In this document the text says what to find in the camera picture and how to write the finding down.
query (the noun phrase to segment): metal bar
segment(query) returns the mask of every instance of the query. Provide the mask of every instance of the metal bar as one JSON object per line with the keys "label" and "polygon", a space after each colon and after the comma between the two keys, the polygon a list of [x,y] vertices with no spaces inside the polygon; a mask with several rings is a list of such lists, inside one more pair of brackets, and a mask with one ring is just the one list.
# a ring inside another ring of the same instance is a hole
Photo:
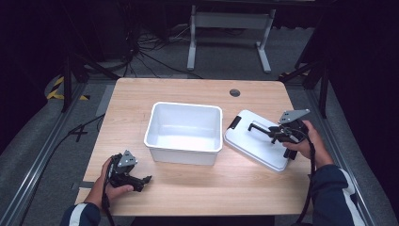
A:
{"label": "metal bar", "polygon": [[8,209],[2,216],[0,220],[0,225],[14,225],[15,220],[23,211],[26,202],[29,197],[33,195],[33,190],[36,184],[40,181],[40,175],[44,171],[45,165],[50,160],[50,156],[52,150],[56,146],[56,142],[59,138],[59,134],[65,125],[68,117],[71,115],[73,107],[79,100],[80,96],[83,94],[85,90],[86,84],[77,84],[75,86],[75,90],[73,92],[73,101],[68,110],[65,113],[61,113],[56,120],[55,126],[50,132],[49,137],[46,139],[43,147],[41,148],[38,156],[36,157],[32,167],[25,175],[23,182],[20,185],[20,188],[16,192],[14,198],[11,203],[8,205]]}

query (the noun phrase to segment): dark background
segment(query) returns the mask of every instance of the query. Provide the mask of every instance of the dark background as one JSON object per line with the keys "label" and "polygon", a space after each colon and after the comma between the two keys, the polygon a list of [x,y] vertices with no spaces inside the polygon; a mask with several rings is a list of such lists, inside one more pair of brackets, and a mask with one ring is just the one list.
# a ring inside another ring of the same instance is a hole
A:
{"label": "dark background", "polygon": [[[319,10],[281,9],[274,26],[317,26],[302,62],[328,60],[330,82],[349,126],[399,218],[396,7],[394,1],[376,0],[336,5],[344,9],[327,12],[320,24]],[[123,18],[113,1],[0,3],[0,153],[46,104],[44,89],[62,70],[70,51],[94,61],[123,58],[132,47],[124,39],[127,29],[139,25],[165,38],[169,28],[186,24],[190,14],[189,6],[136,6],[135,10],[134,17]]]}

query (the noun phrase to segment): white plastic bin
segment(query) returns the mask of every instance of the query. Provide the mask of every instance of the white plastic bin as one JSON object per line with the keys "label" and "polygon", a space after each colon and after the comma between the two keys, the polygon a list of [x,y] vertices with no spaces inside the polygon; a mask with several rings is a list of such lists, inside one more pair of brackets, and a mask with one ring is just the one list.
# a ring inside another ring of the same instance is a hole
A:
{"label": "white plastic bin", "polygon": [[154,161],[213,165],[222,149],[222,109],[158,102],[144,137]]}

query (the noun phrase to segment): metal frame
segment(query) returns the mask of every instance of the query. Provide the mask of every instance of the metal frame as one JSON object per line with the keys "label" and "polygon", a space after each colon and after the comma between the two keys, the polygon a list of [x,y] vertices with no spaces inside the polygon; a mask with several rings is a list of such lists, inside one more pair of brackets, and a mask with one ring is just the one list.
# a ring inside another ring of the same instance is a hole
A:
{"label": "metal frame", "polygon": [[264,47],[273,24],[275,13],[276,11],[274,9],[270,10],[269,14],[197,12],[196,6],[192,6],[190,20],[191,41],[188,50],[187,70],[194,70],[197,48],[196,28],[225,27],[264,30],[263,38],[261,41],[256,42],[256,47],[262,62],[263,71],[265,73],[271,73],[270,64]]}

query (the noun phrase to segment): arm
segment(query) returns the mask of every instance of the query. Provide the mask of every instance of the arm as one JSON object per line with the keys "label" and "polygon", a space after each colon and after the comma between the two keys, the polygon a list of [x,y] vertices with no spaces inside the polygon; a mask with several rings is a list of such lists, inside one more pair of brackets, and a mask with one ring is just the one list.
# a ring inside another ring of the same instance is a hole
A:
{"label": "arm", "polygon": [[335,165],[323,166],[314,174],[312,184],[313,225],[364,225],[346,171]]}
{"label": "arm", "polygon": [[[64,213],[60,225],[99,225],[101,220],[100,211],[103,209],[102,198],[104,180],[110,161],[111,159],[108,158],[108,160],[103,164],[101,175],[94,183],[94,186],[88,193],[85,201],[68,208]],[[112,202],[118,196],[133,190],[134,188],[132,186],[113,187],[108,184],[105,187],[105,193],[108,196],[109,202]]]}
{"label": "arm", "polygon": [[[355,188],[346,171],[334,165],[331,155],[313,125],[303,121],[309,129],[308,136],[315,149],[317,171],[311,179],[313,225],[364,225],[356,208]],[[307,140],[283,146],[301,152],[310,158],[311,147]]]}

